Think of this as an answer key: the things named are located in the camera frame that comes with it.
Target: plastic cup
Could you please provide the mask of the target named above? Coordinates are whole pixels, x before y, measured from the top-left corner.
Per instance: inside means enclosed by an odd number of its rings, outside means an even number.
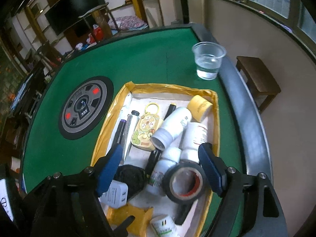
[[[204,80],[217,77],[226,50],[214,42],[198,42],[192,47],[194,60],[197,65],[197,75]]]

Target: wooden stool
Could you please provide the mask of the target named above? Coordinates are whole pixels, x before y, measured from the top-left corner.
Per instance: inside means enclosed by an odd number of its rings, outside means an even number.
[[[237,56],[236,67],[238,71],[242,70],[246,75],[248,79],[247,86],[254,99],[261,95],[267,95],[258,107],[259,112],[262,113],[276,95],[281,92],[279,85],[259,58]]]

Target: green table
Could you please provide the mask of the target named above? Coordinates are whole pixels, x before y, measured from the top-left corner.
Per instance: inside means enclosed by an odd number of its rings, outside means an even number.
[[[199,42],[191,28],[149,32],[98,45],[66,62],[47,89],[26,139],[23,176],[27,191],[43,178],[60,171],[75,174],[90,165],[92,152],[104,121],[87,135],[67,140],[58,130],[58,117],[69,93],[84,80],[98,75],[109,77],[114,96],[129,81],[134,83],[170,83],[217,92],[220,108],[220,156],[224,162],[242,169],[234,112],[219,78],[201,80],[196,75],[192,46]],[[213,196],[205,228],[209,227],[220,198]],[[242,206],[232,236],[237,236]]]

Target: television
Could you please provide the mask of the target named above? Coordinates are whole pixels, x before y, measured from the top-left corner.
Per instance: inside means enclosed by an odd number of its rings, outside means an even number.
[[[45,13],[45,17],[59,35],[78,22],[79,16],[104,3],[104,0],[59,0]]]

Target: black tape roll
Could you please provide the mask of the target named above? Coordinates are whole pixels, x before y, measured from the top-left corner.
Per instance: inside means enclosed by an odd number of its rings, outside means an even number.
[[[173,189],[173,181],[175,178],[185,171],[193,172],[194,181],[189,183],[190,190],[187,193],[176,193]],[[206,175],[204,170],[195,163],[181,162],[170,168],[162,179],[162,188],[167,194],[168,198],[178,204],[191,204],[198,199],[206,188]]]

